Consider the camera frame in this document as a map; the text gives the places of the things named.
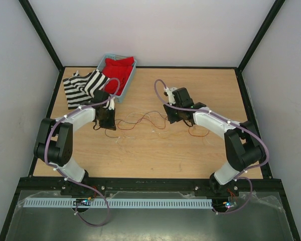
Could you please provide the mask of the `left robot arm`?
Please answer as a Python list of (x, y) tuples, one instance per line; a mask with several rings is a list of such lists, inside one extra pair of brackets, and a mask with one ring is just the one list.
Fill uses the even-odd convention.
[(114, 99), (114, 95), (96, 90), (89, 102), (84, 102), (72, 112), (41, 121), (34, 156), (57, 171), (65, 181), (72, 182), (72, 188), (78, 194), (99, 191), (90, 186), (88, 172), (73, 157), (73, 134), (92, 122), (98, 123), (102, 129), (115, 130)]

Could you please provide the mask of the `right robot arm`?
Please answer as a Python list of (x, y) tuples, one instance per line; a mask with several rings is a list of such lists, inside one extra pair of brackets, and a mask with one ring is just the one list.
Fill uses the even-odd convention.
[(213, 112), (205, 104), (194, 103), (186, 88), (164, 87), (169, 102), (164, 104), (170, 123), (183, 121), (189, 127), (201, 126), (219, 136), (225, 144), (226, 162), (210, 176), (209, 189), (221, 195), (227, 185), (254, 163), (266, 160), (266, 150), (255, 126), (235, 122)]

